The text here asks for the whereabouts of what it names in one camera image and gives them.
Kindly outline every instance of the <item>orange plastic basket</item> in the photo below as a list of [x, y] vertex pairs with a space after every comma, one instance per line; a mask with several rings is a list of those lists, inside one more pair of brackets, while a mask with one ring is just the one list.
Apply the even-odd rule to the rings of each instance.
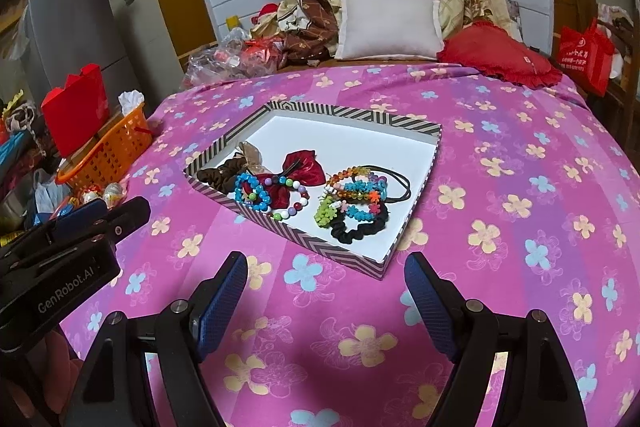
[[56, 183], [74, 192], [89, 185], [105, 188], [119, 182], [132, 163], [151, 145], [152, 136], [139, 105], [105, 134], [77, 166], [62, 164]]

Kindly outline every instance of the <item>blue gripper pad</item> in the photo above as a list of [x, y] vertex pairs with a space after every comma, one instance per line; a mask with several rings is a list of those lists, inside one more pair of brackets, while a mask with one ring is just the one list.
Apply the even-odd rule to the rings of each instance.
[[[220, 274], [220, 271], [216, 274], [216, 278], [223, 275]], [[240, 255], [202, 314], [196, 345], [196, 352], [200, 360], [204, 360], [209, 353], [218, 349], [226, 327], [234, 314], [236, 304], [242, 295], [242, 290], [244, 290], [247, 272], [246, 257]]]
[[449, 360], [453, 359], [458, 352], [453, 336], [453, 322], [436, 288], [413, 254], [404, 263], [404, 282], [414, 298], [415, 306], [434, 346], [439, 352], [447, 355]]

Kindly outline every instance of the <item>floral quilt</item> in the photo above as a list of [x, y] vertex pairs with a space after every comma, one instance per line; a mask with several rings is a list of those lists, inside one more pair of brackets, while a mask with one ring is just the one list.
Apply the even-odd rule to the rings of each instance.
[[[437, 165], [383, 281], [188, 185], [184, 167], [268, 100], [443, 125]], [[248, 283], [201, 366], [228, 425], [422, 427], [451, 370], [404, 285], [404, 260], [422, 251], [465, 298], [548, 314], [590, 425], [613, 426], [629, 407], [640, 385], [640, 178], [567, 77], [532, 91], [449, 64], [306, 70], [172, 95], [150, 122], [158, 137], [126, 179], [152, 216], [118, 245], [118, 277], [63, 323], [82, 357], [111, 311], [157, 313], [239, 250]], [[172, 425], [158, 360], [147, 363], [160, 420]], [[479, 426], [492, 423], [505, 364], [498, 354]]]

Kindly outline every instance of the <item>brown scrunchie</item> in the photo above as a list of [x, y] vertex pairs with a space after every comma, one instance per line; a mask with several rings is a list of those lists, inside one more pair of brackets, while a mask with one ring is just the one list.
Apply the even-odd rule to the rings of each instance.
[[246, 169], [244, 156], [229, 158], [220, 167], [201, 169], [196, 173], [198, 181], [209, 184], [218, 192], [228, 194], [236, 188], [236, 175]]

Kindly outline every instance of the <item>red gift box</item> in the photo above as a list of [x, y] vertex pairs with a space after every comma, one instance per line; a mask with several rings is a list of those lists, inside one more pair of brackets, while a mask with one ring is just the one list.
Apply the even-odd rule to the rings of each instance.
[[73, 154], [109, 118], [100, 66], [89, 64], [80, 74], [68, 75], [64, 89], [49, 91], [40, 108], [60, 154]]

